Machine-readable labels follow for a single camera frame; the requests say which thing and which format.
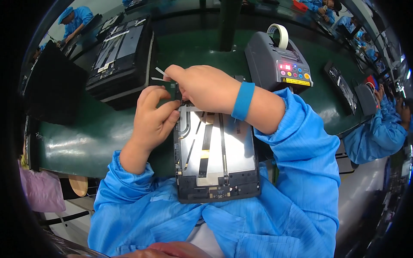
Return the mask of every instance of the green workbench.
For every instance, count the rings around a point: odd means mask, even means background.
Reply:
[[[236,30],[234,47],[230,52],[217,51],[216,29],[159,36],[158,67],[164,70],[171,64],[184,68],[206,64],[229,75],[243,75],[251,81],[244,48],[254,32]],[[354,116],[345,114],[336,91],[322,73],[328,60],[332,60],[351,87],[353,78],[361,82],[365,75],[358,70],[350,55],[338,54],[300,38],[290,38],[308,62],[314,82],[314,87],[300,96],[321,116],[326,132],[340,134],[365,121],[360,108]],[[174,92],[171,83],[160,81],[160,85]],[[73,125],[40,123],[40,167],[60,173],[104,178],[113,151],[122,149],[132,133],[134,114],[134,109],[114,111],[84,91]],[[174,174],[172,140],[171,136],[168,137],[149,157],[153,170],[159,176]]]

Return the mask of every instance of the automatic tape dispenser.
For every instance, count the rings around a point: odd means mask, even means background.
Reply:
[[[278,43],[273,38],[276,30],[280,32]],[[309,65],[282,25],[272,24],[267,33],[254,33],[244,52],[252,82],[263,89],[292,87],[299,94],[313,86]]]

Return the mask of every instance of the white tape strip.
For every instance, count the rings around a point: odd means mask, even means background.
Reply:
[[[138,22],[135,24],[135,26],[138,26],[139,24],[143,23],[144,21],[146,21],[146,19],[143,19],[143,20],[138,21]]]
[[[276,30],[278,30],[280,33],[280,43],[278,44],[278,47],[281,49],[287,49],[287,46],[288,46],[287,29],[283,25],[273,23],[268,27],[267,34],[274,34]]]
[[[103,42],[106,42],[106,41],[109,41],[109,40],[113,40],[114,38],[120,37],[120,36],[122,36],[123,34],[126,34],[126,33],[129,33],[129,31],[125,31],[125,32],[119,33],[119,34],[116,35],[116,36],[107,38],[107,39],[105,39]]]
[[[162,71],[161,69],[159,69],[159,67],[155,68],[155,70],[157,70],[158,72],[160,72],[162,75],[165,75],[166,77],[169,77],[166,73],[164,73],[164,71]]]
[[[164,79],[161,79],[161,78],[156,78],[156,77],[151,77],[151,79],[152,79],[152,80],[161,80],[161,81],[167,81],[167,80],[164,80]]]

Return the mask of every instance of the right hand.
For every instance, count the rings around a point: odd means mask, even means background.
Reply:
[[[325,10],[323,8],[319,8],[318,13],[321,15],[325,15]]]
[[[402,111],[402,106],[403,106],[403,99],[402,98],[398,98],[396,100],[396,112],[401,115],[401,111]]]
[[[197,108],[205,112],[231,114],[241,83],[223,71],[197,65],[184,69],[172,64],[165,73],[179,84],[184,101],[190,100]]]
[[[379,91],[374,90],[374,95],[376,95],[376,98],[378,100],[378,102],[380,103],[380,101],[382,100],[383,96],[380,94]]]
[[[403,123],[410,124],[411,113],[409,106],[401,108],[400,118]]]

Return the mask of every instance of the worker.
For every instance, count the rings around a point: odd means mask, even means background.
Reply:
[[[374,62],[377,60],[377,58],[380,58],[380,53],[374,50],[373,48],[367,49],[366,50],[367,57],[370,59],[371,62]]]
[[[302,0],[301,2],[312,12],[319,13],[330,24],[334,24],[335,21],[333,11],[338,16],[338,12],[342,9],[340,0]]]
[[[358,22],[354,17],[343,16],[336,23],[336,26],[339,25],[344,25],[344,27],[346,27],[349,33],[352,33],[354,29],[357,27]]]
[[[58,41],[59,45],[73,39],[92,18],[93,13],[87,6],[80,6],[76,9],[66,8],[57,20],[57,24],[64,24],[64,36],[61,41]]]
[[[368,34],[364,33],[364,31],[358,31],[354,36],[354,41],[357,45],[363,48],[364,51],[366,50],[368,42],[370,42],[370,40],[370,37],[368,36]]]
[[[179,118],[180,100],[164,86],[139,96],[133,132],[115,151],[94,203],[88,245],[125,257],[333,257],[340,177],[337,136],[289,89],[271,93],[210,66],[171,65],[164,80],[205,112],[231,114],[270,145],[280,170],[276,186],[259,164],[261,195],[225,202],[181,204],[175,178],[153,177],[147,163]]]
[[[384,89],[375,90],[378,109],[372,119],[349,133],[343,134],[343,144],[353,168],[398,152],[410,128],[409,106],[396,107],[398,115],[391,114],[383,100]]]
[[[47,44],[47,42],[37,47],[36,51],[33,54],[33,59],[31,60],[32,64],[34,64],[36,62],[36,59],[39,57],[40,53],[43,51],[46,44]]]

